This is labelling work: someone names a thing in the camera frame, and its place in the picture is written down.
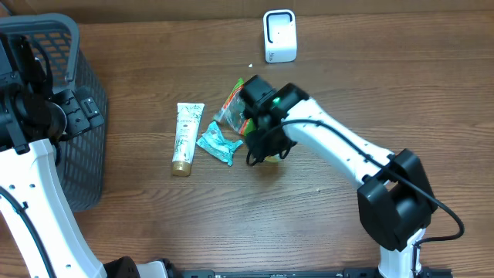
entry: teal wrapper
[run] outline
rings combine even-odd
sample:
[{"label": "teal wrapper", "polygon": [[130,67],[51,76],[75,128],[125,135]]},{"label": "teal wrapper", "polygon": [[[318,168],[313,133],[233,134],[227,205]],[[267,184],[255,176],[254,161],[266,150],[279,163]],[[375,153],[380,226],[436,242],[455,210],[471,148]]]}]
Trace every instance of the teal wrapper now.
[{"label": "teal wrapper", "polygon": [[228,166],[232,166],[233,153],[242,145],[242,140],[236,142],[226,140],[218,124],[213,121],[209,124],[202,137],[199,138],[197,144],[215,158],[225,162]]}]

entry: candy wrapper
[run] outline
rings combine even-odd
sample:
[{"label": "candy wrapper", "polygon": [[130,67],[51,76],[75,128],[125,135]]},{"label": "candy wrapper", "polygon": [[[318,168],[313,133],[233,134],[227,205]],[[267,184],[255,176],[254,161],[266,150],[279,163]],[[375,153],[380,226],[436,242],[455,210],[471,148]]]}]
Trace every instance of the candy wrapper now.
[{"label": "candy wrapper", "polygon": [[225,162],[228,166],[232,166],[233,153],[242,145],[242,140],[236,142],[226,140],[218,124],[212,122],[202,137],[199,138],[197,144],[215,158]]},{"label": "candy wrapper", "polygon": [[244,85],[244,80],[239,79],[237,84],[230,93],[230,96],[223,104],[220,111],[213,116],[213,120],[220,124],[228,124],[234,131],[241,135],[255,130],[254,123],[251,119],[246,120],[244,117],[245,103],[240,97],[240,91]]}]

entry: lotion tube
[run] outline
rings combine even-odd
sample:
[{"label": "lotion tube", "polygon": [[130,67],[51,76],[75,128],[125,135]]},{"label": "lotion tube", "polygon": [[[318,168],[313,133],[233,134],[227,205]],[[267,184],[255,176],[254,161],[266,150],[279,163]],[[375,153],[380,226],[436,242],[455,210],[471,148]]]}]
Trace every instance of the lotion tube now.
[{"label": "lotion tube", "polygon": [[187,177],[191,174],[195,142],[198,138],[203,103],[177,103],[177,133],[171,162],[171,174]]}]

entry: wood grain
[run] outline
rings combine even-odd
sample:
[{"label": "wood grain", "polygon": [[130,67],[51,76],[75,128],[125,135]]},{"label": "wood grain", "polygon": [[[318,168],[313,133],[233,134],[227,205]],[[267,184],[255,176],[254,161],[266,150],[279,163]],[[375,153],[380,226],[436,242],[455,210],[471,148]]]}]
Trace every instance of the wood grain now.
[{"label": "wood grain", "polygon": [[7,16],[10,16],[7,10],[3,9],[3,7],[0,6],[0,17],[7,17]]},{"label": "wood grain", "polygon": [[78,23],[262,18],[292,9],[297,16],[493,10],[486,0],[4,0],[16,15],[58,12]]},{"label": "wood grain", "polygon": [[[297,25],[297,59],[279,65],[263,62],[258,19],[80,26],[110,101],[103,197],[76,214],[96,256],[231,271],[377,265],[355,192],[304,146],[255,168],[245,165],[246,147],[231,168],[198,148],[192,175],[171,177],[176,103],[206,104],[203,132],[236,80],[260,74],[277,87],[298,84],[376,144],[415,151],[436,196],[466,225],[458,241],[424,245],[423,264],[494,276],[494,12],[299,17]],[[436,212],[428,235],[456,229]],[[27,276],[3,220],[0,276]]]}]

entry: black mesh basket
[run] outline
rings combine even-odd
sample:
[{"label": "black mesh basket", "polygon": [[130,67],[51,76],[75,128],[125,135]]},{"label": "black mesh basket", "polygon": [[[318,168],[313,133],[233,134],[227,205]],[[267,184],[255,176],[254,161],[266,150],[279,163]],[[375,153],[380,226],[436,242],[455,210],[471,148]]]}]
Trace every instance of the black mesh basket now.
[{"label": "black mesh basket", "polygon": [[[0,18],[0,32],[37,41],[49,57],[53,92],[71,89],[78,99],[82,95],[91,98],[107,119],[107,95],[79,49],[79,29],[71,18],[60,14]],[[32,49],[44,65],[41,53]],[[90,209],[100,200],[106,135],[106,124],[103,124],[60,143],[57,172],[73,212]]]}]

